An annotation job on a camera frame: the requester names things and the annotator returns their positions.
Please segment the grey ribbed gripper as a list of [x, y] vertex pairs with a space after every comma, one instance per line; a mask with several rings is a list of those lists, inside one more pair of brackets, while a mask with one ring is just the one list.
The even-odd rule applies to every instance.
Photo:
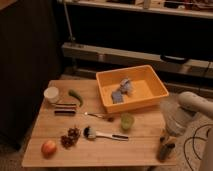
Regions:
[[162, 131], [160, 142], [166, 142], [173, 149], [177, 142], [174, 136], [182, 136], [186, 132], [195, 119], [195, 112], [184, 108], [178, 101], [163, 101], [160, 108], [165, 120], [165, 130]]

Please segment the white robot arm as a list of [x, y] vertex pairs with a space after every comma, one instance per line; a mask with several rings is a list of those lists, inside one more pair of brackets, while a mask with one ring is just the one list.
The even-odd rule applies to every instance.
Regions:
[[[166, 115], [165, 128], [160, 137], [157, 159], [164, 162], [175, 148], [176, 138], [186, 132], [199, 113], [213, 120], [213, 102], [193, 92], [182, 92], [176, 104], [165, 102], [162, 112]], [[206, 140], [199, 171], [213, 171], [213, 126]]]

